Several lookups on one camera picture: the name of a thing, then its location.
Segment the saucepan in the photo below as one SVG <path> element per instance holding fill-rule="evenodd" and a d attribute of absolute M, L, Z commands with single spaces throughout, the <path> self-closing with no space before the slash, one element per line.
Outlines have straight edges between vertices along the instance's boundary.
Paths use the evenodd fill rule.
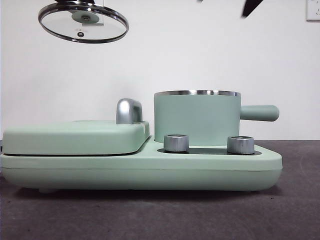
<path fill-rule="evenodd" d="M 241 106 L 241 94 L 222 90 L 177 90 L 154 94 L 154 140 L 164 136 L 189 136 L 191 146 L 224 146 L 239 135 L 240 119 L 273 122 L 274 105 Z"/>

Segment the mint green appliance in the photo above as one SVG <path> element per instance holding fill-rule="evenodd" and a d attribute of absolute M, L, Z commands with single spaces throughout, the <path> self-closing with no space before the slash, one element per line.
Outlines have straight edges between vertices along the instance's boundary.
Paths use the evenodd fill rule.
<path fill-rule="evenodd" d="M 250 137 L 228 136 L 221 139 L 224 145 L 194 145 L 193 136 L 184 132 L 168 132 L 163 139 L 164 144 L 150 136 L 141 104 L 124 98 L 113 121 L 6 129 L 1 173 L 13 184 L 49 193 L 59 189 L 257 191 L 272 187 L 282 171 L 281 155 L 254 145 Z"/>

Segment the appliance base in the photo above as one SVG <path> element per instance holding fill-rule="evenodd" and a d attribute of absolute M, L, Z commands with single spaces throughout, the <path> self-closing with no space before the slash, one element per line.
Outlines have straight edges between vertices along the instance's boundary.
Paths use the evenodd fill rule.
<path fill-rule="evenodd" d="M 43 192 L 43 189 L 259 191 L 276 184 L 282 171 L 281 155 L 257 145 L 259 155 L 159 152 L 162 147 L 152 137 L 131 155 L 3 154 L 1 172 L 10 183 Z"/>

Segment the pot lid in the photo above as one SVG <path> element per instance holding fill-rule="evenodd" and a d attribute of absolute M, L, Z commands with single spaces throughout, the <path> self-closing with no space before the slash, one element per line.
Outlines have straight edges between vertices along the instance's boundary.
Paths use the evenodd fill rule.
<path fill-rule="evenodd" d="M 123 38 L 129 30 L 127 19 L 119 12 L 83 1 L 45 6 L 40 10 L 38 20 L 48 33 L 86 44 L 114 42 Z"/>

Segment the sandwich press lid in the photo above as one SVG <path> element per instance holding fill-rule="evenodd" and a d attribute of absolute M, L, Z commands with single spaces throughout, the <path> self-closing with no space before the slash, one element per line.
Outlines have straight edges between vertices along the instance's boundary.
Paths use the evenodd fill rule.
<path fill-rule="evenodd" d="M 149 123 L 74 121 L 8 128 L 3 153 L 13 155 L 115 155 L 139 150 L 149 137 Z"/>

